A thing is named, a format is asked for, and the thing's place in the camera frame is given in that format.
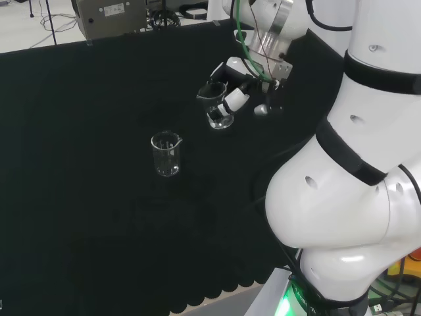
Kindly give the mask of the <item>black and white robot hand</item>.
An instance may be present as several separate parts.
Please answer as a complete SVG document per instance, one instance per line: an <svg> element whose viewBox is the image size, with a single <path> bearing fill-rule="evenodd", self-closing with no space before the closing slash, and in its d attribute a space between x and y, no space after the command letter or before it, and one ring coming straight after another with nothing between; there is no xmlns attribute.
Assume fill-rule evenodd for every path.
<svg viewBox="0 0 421 316"><path fill-rule="evenodd" d="M264 102L254 108L256 116L266 116L282 110L275 104L275 94L288 79L292 65L282 61L274 65L274 77L268 82L249 61L230 57L211 73L206 84L198 91L197 99L203 102L207 118L214 129L223 129L234 121L234 114L242 109L257 90L264 94Z"/></svg>

